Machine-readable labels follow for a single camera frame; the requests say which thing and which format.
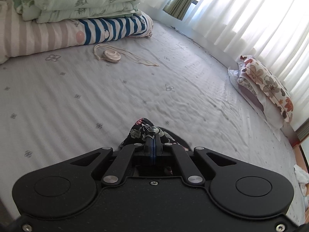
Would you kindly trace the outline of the black floral pants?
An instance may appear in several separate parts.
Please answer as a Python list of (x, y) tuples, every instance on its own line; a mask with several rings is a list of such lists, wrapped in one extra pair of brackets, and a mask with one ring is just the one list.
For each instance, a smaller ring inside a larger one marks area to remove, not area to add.
[(155, 126), (146, 118), (141, 118), (135, 122), (128, 136), (119, 145), (118, 149), (122, 150), (126, 145), (131, 145), (134, 143), (144, 144), (146, 142), (146, 138), (154, 139), (156, 134), (159, 135), (161, 143), (176, 143), (181, 145), (186, 151), (190, 150), (189, 144), (181, 137), (165, 128)]

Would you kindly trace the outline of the grey patterned bed sheet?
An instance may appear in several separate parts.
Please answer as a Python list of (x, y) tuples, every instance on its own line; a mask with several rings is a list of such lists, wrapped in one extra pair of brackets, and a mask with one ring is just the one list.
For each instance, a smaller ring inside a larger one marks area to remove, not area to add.
[(100, 147), (117, 148), (145, 117), (184, 139), (284, 175), (294, 186), (288, 216), (305, 221), (294, 151), (231, 85), (227, 69), (175, 30), (114, 46), (153, 63), (96, 59), (92, 46), (12, 58), (1, 65), (1, 201), (24, 174)]

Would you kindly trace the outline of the white lower pillow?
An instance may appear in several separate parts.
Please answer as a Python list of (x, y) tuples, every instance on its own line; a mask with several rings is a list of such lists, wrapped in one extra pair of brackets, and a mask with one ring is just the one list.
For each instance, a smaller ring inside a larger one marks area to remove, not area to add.
[(279, 109), (246, 74), (240, 75), (239, 70), (228, 68), (228, 75), (232, 86), (257, 112), (270, 127), (277, 140), (280, 141), (284, 118)]

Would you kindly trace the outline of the floral pillow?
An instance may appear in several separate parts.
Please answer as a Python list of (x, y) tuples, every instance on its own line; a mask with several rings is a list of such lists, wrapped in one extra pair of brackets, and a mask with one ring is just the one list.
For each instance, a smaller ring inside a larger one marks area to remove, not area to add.
[(241, 55), (237, 64), (239, 77), (246, 80), (256, 94), (266, 96), (278, 108), (285, 122), (290, 123), (294, 106), (281, 81), (253, 55)]

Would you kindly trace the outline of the green curtain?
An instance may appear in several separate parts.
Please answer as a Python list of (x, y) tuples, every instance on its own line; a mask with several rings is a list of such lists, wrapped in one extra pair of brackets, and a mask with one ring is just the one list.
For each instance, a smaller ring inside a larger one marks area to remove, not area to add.
[(178, 20), (182, 20), (192, 2), (193, 0), (170, 0), (163, 11)]

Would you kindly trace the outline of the white crumpled cloth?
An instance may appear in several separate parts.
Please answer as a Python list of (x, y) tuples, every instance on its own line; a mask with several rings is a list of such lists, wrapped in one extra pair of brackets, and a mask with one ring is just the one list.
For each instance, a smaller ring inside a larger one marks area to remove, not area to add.
[(309, 174), (298, 165), (294, 165), (294, 173), (303, 196), (306, 196), (307, 185), (309, 183)]

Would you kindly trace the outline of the white sheer curtain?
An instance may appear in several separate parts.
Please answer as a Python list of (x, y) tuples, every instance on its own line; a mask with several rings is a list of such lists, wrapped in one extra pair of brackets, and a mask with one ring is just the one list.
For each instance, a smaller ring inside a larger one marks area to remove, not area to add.
[(154, 17), (201, 44), (226, 66), (253, 55), (291, 94), (292, 127), (308, 119), (308, 0), (194, 0), (182, 19), (165, 12), (172, 0), (142, 0)]

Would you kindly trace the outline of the pink striped folded quilt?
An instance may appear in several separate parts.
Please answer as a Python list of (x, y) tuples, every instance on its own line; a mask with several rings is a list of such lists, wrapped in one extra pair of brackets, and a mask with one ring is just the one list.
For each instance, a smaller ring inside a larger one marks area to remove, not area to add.
[(1, 1), (1, 64), (8, 59), (62, 48), (106, 43), (125, 37), (149, 38), (154, 23), (146, 14), (125, 18), (24, 21), (13, 0)]

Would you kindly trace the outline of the beige corded controller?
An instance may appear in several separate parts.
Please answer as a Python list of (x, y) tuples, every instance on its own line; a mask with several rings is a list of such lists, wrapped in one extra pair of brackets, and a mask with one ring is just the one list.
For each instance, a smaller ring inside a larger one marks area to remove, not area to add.
[(118, 63), (120, 62), (122, 56), (125, 55), (129, 59), (132, 59), (135, 63), (139, 63), (147, 67), (159, 67), (158, 64), (144, 59), (126, 49), (103, 43), (94, 46), (93, 54), (97, 60), (104, 60), (109, 63)]

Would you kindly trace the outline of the wooden bed frame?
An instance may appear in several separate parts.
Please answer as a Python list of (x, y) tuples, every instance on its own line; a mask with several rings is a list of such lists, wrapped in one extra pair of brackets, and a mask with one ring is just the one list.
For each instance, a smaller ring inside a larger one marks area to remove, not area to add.
[(308, 141), (308, 130), (301, 130), (299, 128), (292, 134), (290, 144), (295, 153), (296, 164), (308, 172), (308, 156), (303, 148), (306, 141)]

